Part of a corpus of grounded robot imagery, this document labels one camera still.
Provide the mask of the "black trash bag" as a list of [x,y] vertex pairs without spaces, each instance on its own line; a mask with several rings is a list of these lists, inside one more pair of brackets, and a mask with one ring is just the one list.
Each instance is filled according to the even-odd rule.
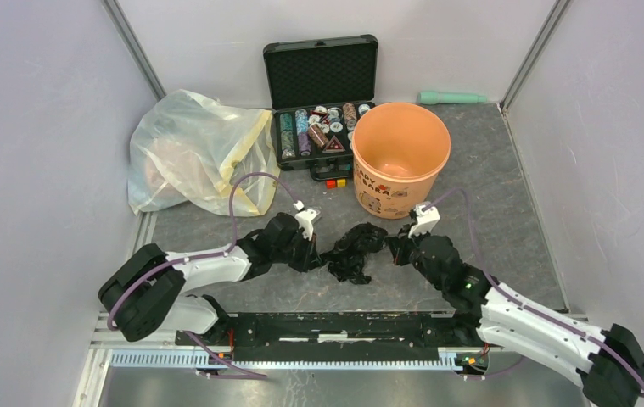
[[339,282],[367,285],[372,278],[364,273],[367,256],[381,251],[389,233],[372,223],[361,223],[349,229],[333,248],[321,254],[328,272]]

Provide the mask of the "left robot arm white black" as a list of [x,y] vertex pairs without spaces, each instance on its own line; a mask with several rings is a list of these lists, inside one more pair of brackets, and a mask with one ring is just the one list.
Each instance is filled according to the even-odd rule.
[[221,306],[202,287],[245,282],[274,265],[298,272],[317,268],[313,226],[317,209],[294,215],[279,213],[225,248],[198,252],[165,252],[157,244],[142,246],[98,291],[108,312],[107,327],[126,341],[140,341],[160,328],[196,333],[208,345],[222,343],[228,323]]

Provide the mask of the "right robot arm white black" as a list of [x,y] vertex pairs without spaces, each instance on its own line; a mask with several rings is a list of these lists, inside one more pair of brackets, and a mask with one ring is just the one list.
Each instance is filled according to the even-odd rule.
[[568,379],[595,406],[633,406],[644,398],[644,351],[614,324],[602,329],[548,309],[462,261],[450,238],[389,237],[396,265],[411,265],[464,314],[451,324],[463,346],[479,340],[511,350]]

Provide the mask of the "orange capybara trash bin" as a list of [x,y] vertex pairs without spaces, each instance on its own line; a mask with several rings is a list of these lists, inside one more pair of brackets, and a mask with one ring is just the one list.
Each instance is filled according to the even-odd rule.
[[451,156],[451,135],[429,109],[385,103],[360,118],[351,147],[358,203],[371,215],[397,220],[427,200]]

